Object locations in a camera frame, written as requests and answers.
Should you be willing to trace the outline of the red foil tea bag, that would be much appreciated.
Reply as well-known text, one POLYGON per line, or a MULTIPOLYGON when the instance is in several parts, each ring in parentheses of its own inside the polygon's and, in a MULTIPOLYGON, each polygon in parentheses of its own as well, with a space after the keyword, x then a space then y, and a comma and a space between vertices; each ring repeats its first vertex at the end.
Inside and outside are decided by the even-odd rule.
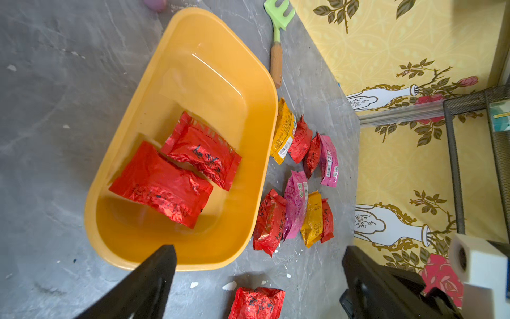
POLYGON ((306 124, 304 116, 301 116, 300 120, 297 122, 294 140, 288 151, 288 154, 293 159, 293 161, 300 163, 305 158, 305 155, 308 153, 312 141, 312 136, 312 130, 309 129, 308 125, 306 124))
POLYGON ((310 179, 320 163, 321 156, 321 140, 320 133, 312 139, 308 153, 304 158, 304 171, 308 179, 310 179))
POLYGON ((253 234, 255 251, 264 251, 270 257, 278 248, 286 224, 287 201, 275 190, 265 196, 259 207, 253 234))
POLYGON ((109 190, 194 229, 213 186, 192 171, 174 165, 144 141, 109 190))
POLYGON ((323 217, 323 232, 321 234, 321 243, 334 238, 334 218, 331 207, 327 199, 322 199, 322 217, 323 217))
POLYGON ((240 287, 236 290, 228 319, 279 319, 286 292, 277 288, 240 287))
POLYGON ((191 164, 219 187, 230 191, 242 157, 212 128, 183 112, 161 151, 191 164))

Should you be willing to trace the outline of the yellow tea bag packet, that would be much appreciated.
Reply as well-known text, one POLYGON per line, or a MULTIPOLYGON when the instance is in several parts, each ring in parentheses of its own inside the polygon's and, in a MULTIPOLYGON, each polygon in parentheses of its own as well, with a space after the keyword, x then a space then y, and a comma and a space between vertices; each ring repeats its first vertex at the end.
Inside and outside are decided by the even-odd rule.
POLYGON ((323 207, 322 196, 316 191, 309 194, 306 208, 306 216, 300 229, 301 236, 307 248, 311 248, 320 240, 323 233, 323 207))
POLYGON ((281 98, 278 103, 278 116, 272 141, 270 155, 281 165, 292 145, 297 128, 296 117, 289 109, 286 101, 281 98))

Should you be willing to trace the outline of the magenta tea bag packet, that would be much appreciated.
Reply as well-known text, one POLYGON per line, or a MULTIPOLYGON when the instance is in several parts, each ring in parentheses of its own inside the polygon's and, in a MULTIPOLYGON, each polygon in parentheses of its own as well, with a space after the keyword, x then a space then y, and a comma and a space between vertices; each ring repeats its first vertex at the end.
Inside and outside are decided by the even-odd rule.
POLYGON ((284 240, 294 239, 304 224, 308 204, 308 178, 304 171, 291 171, 284 199, 287 201, 287 205, 282 238, 284 240))

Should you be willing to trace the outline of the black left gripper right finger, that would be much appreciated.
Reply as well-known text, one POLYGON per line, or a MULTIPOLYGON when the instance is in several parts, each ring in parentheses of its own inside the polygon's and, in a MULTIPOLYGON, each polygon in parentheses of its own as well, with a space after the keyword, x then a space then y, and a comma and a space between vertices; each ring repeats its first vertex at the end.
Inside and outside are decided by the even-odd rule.
POLYGON ((380 265, 349 246, 342 259, 348 289, 340 304, 349 318, 461 318, 460 309, 439 288, 425 293, 423 278, 380 265))

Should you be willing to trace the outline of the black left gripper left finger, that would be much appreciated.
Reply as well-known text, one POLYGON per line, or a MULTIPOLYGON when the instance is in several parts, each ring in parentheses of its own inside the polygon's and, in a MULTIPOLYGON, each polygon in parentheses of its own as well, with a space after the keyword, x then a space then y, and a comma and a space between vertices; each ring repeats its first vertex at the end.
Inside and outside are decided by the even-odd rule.
POLYGON ((177 266, 163 245, 78 318, 163 318, 177 266))

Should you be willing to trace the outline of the pink tea bag packet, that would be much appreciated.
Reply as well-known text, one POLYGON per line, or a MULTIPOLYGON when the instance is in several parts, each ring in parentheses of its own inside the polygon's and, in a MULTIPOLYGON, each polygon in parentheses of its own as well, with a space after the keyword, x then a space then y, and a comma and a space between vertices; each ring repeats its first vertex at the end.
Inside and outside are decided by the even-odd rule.
POLYGON ((321 142, 321 185, 337 187, 339 175, 339 161, 337 159, 337 150, 329 136, 320 134, 321 142))

